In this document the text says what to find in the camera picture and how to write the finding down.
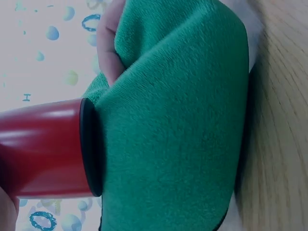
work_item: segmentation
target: black rim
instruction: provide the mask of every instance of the black rim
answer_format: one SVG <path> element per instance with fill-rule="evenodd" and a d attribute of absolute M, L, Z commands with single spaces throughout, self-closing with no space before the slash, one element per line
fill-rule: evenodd
<path fill-rule="evenodd" d="M 94 104 L 88 98 L 81 101 L 79 119 L 81 153 L 88 185 L 93 196 L 101 196 L 103 191 L 101 153 L 96 143 L 99 119 Z"/>

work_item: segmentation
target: white cloth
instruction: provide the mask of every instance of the white cloth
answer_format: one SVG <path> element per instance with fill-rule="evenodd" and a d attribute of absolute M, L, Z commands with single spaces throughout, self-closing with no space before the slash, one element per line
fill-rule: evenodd
<path fill-rule="evenodd" d="M 0 1 L 0 111 L 82 95 L 99 73 L 97 1 Z M 101 210 L 100 198 L 21 200 L 16 231 L 96 231 Z"/>

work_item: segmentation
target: red cylinder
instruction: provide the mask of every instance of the red cylinder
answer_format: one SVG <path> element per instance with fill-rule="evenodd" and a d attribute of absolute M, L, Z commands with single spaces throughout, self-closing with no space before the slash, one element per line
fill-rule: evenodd
<path fill-rule="evenodd" d="M 97 116 L 89 99 L 0 113 L 0 186 L 9 196 L 100 196 Z"/>

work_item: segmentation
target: blue circle pattern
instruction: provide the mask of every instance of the blue circle pattern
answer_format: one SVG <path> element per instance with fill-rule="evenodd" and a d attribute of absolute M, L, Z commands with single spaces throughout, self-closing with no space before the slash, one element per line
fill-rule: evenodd
<path fill-rule="evenodd" d="M 51 226 L 50 227 L 42 227 L 36 221 L 34 221 L 34 217 L 44 217 L 44 218 L 48 219 L 51 223 Z M 53 231 L 55 229 L 56 225 L 57 225 L 56 218 L 54 218 L 51 213 L 39 211 L 39 212 L 32 213 L 29 218 L 30 218 L 30 222 L 31 222 L 32 226 L 34 228 L 38 229 L 38 230 L 41 230 L 41 231 Z"/>
<path fill-rule="evenodd" d="M 86 26 L 86 22 L 87 22 L 87 21 L 90 21 L 90 20 L 100 20 L 100 18 L 101 18 L 101 15 L 100 15 L 100 14 L 91 14 L 91 15 L 89 15 L 88 17 L 85 17 L 84 20 L 82 20 L 81 25 L 82 25 L 82 27 L 83 27 L 85 30 L 87 30 L 87 31 L 89 31 L 89 32 L 95 32 L 95 31 L 96 31 L 96 28 L 87 27 L 87 26 Z"/>

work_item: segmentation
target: wooden surface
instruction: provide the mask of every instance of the wooden surface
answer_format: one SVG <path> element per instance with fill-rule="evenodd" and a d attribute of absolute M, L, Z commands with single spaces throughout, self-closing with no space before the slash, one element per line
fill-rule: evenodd
<path fill-rule="evenodd" d="M 308 1 L 250 4 L 265 31 L 249 88 L 240 217 L 247 231 L 308 231 Z"/>

